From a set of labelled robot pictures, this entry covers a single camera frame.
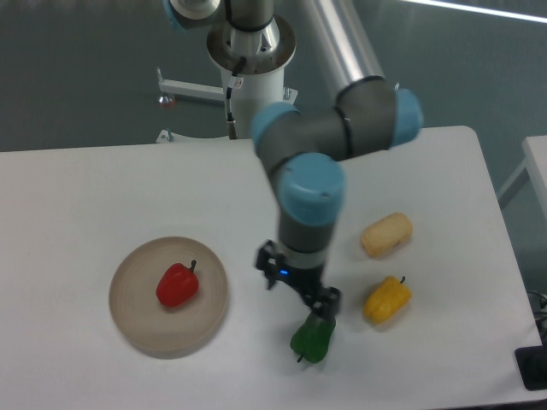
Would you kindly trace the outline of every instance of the yellow food item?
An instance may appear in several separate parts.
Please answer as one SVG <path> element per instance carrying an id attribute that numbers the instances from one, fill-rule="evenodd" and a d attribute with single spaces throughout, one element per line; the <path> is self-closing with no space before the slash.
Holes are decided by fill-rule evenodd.
<path id="1" fill-rule="evenodd" d="M 361 234 L 361 245 L 373 258 L 410 239 L 413 227 L 407 215 L 395 212 L 374 222 Z"/>
<path id="2" fill-rule="evenodd" d="M 385 278 L 362 307 L 365 316 L 377 325 L 385 322 L 412 297 L 412 291 L 394 276 Z"/>

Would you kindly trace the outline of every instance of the green bell pepper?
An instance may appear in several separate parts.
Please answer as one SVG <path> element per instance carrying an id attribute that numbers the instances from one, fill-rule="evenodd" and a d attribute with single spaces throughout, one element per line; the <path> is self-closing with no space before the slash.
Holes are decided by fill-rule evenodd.
<path id="1" fill-rule="evenodd" d="M 336 320 L 324 320 L 314 313 L 310 313 L 306 321 L 292 336 L 291 349 L 310 363 L 319 363 L 328 353 L 332 332 L 336 327 Z"/>

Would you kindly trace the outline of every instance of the robotic arm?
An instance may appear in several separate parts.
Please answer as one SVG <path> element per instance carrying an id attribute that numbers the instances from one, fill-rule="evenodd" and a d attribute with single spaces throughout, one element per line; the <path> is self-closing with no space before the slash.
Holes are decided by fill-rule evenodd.
<path id="1" fill-rule="evenodd" d="M 256 259 L 271 289 L 290 285 L 320 319 L 332 320 L 340 292 L 321 274 L 344 200 L 337 161 L 406 143 L 421 129 L 417 98 L 391 89 L 358 20 L 344 0 L 299 2 L 317 40 L 320 66 L 336 104 L 320 114 L 300 114 L 278 102 L 251 126 L 256 154 L 276 195 L 278 242 L 268 241 Z"/>
<path id="2" fill-rule="evenodd" d="M 295 3 L 314 36 L 318 66 L 335 102 L 324 113 L 300 114 L 282 102 L 283 70 L 296 42 L 290 26 L 274 15 L 274 0 L 164 0 L 176 26 L 215 24 L 208 48 L 222 72 L 231 135 L 235 129 L 253 139 L 279 204 L 277 241 L 259 249 L 256 268 L 268 289 L 281 281 L 301 296 L 311 310 L 304 326 L 332 333 L 341 293 L 321 277 L 344 202 L 338 162 L 411 141 L 423 119 L 414 94 L 385 82 L 353 2 Z M 244 85 L 233 92 L 236 78 Z"/>

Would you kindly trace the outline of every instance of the bread roll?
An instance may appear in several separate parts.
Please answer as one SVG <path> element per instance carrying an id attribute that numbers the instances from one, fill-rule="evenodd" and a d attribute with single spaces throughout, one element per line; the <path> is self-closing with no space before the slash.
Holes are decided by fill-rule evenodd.
<path id="1" fill-rule="evenodd" d="M 407 215 L 395 212 L 374 222 L 361 234 L 361 245 L 373 258 L 410 239 L 413 227 Z"/>

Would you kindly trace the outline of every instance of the round plate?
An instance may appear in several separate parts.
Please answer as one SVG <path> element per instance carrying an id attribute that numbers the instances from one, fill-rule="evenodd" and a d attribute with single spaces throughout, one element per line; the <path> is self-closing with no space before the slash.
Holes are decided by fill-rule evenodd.
<path id="1" fill-rule="evenodd" d="M 197 261 L 199 290 L 180 307 L 164 307 L 156 287 L 174 263 Z M 146 354 L 174 358 L 201 347 L 219 326 L 228 299 L 226 272 L 215 253 L 186 237 L 164 237 L 135 249 L 110 284 L 112 319 Z"/>

